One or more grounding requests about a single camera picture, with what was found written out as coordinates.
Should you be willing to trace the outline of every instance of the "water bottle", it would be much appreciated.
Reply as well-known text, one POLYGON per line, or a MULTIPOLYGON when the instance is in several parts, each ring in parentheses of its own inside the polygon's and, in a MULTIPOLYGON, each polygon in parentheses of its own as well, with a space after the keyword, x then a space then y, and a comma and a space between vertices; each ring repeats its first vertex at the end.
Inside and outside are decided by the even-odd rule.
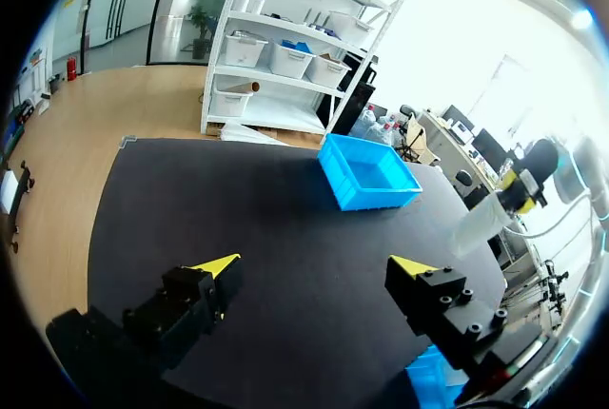
POLYGON ((370 126, 363 138, 375 143, 381 143, 382 145, 391 145, 391 125, 385 124, 382 126, 378 122, 375 122, 370 126))
POLYGON ((353 124, 353 127, 349 131, 349 136, 363 138, 369 127, 376 122, 377 116, 374 115, 374 105, 368 105, 360 114, 358 120, 355 121, 355 124, 353 124))
POLYGON ((403 145, 403 136, 400 133, 399 122, 396 122, 391 129, 391 145, 393 147, 401 147, 403 145))
POLYGON ((385 124, 390 124, 391 126, 393 126, 393 123, 396 122, 396 115, 391 114, 387 116, 381 116, 377 122, 382 126, 384 126, 385 124))

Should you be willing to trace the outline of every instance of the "white cable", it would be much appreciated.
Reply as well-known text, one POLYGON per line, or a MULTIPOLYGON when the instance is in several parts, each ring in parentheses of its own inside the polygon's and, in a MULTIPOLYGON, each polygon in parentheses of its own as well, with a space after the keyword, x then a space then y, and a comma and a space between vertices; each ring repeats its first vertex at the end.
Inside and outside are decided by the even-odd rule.
POLYGON ((522 237, 522 238, 526 238, 526 239, 529 239, 529 240, 531 240, 531 239, 533 239, 533 238, 539 238, 539 237, 541 237, 541 236, 543 236, 543 235, 548 234, 550 231, 552 231, 552 230, 553 230, 553 229, 555 229, 557 226, 559 226, 559 225, 560 225, 560 223, 561 223, 562 221, 564 221, 564 219, 565 219, 565 218, 566 218, 566 217, 569 215, 569 213, 570 213, 570 212, 571 212, 571 211, 572 211, 572 210, 575 208, 575 206, 577 206, 577 205, 578 205, 578 203, 579 203, 579 202, 581 202, 581 200, 583 200, 584 198, 590 198, 590 189, 585 189, 585 190, 584 190, 584 191, 583 191, 583 192, 582 192, 582 193, 581 193, 581 194, 578 196, 578 198, 576 198, 576 199, 573 201, 573 203, 571 203, 571 204, 569 205, 569 208, 568 208, 568 209, 567 209, 567 211, 566 211, 566 212, 565 212, 565 213, 562 215, 562 217, 561 217, 560 219, 558 219, 558 221, 557 221, 555 224, 553 224, 552 226, 550 226, 548 229, 546 229, 546 230, 542 231, 541 233, 535 233, 534 235, 526 235, 526 234, 524 234, 524 233, 519 233, 518 231, 514 231, 514 230, 512 230, 512 229, 508 228, 507 226, 506 226, 506 227, 504 227, 503 229, 504 229, 505 231, 507 231, 508 233, 511 233, 511 234, 513 234, 513 235, 520 236, 520 237, 522 237))

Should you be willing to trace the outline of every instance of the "blue object on shelf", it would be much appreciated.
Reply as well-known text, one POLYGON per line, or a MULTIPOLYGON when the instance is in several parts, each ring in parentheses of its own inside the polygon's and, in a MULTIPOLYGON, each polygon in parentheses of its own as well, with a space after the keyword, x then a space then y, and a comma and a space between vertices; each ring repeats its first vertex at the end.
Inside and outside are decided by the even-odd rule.
POLYGON ((284 41, 282 41, 282 46, 284 48, 296 49, 296 50, 299 50, 300 52, 306 52, 307 54, 313 53, 313 52, 311 52, 311 49, 308 48, 308 44, 303 43, 303 42, 298 42, 298 43, 294 44, 289 40, 284 40, 284 41))
POLYGON ((317 158, 343 211, 406 206, 422 192, 390 146, 329 134, 317 158))
POLYGON ((412 364, 406 366, 406 373, 421 409, 455 407, 454 401, 467 381, 465 373, 455 371, 435 345, 429 346, 412 364))

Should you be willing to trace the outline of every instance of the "glass door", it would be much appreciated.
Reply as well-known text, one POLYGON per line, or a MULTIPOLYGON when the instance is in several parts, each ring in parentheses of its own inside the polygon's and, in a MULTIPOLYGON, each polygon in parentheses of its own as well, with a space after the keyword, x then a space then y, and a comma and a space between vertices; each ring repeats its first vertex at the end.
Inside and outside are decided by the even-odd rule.
POLYGON ((145 65, 156 0, 91 0, 85 33, 85 70, 145 65))
POLYGON ((207 65, 225 0, 160 0, 150 63, 207 65))

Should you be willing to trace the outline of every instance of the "ceiling light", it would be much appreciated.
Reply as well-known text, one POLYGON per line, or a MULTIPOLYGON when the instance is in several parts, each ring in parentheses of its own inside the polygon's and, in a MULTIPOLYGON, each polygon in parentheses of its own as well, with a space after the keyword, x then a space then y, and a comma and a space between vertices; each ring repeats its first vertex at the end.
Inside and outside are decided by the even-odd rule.
POLYGON ((575 30, 585 30, 588 29, 592 23, 592 14, 590 14, 589 10, 580 10, 573 14, 571 18, 571 27, 575 30))

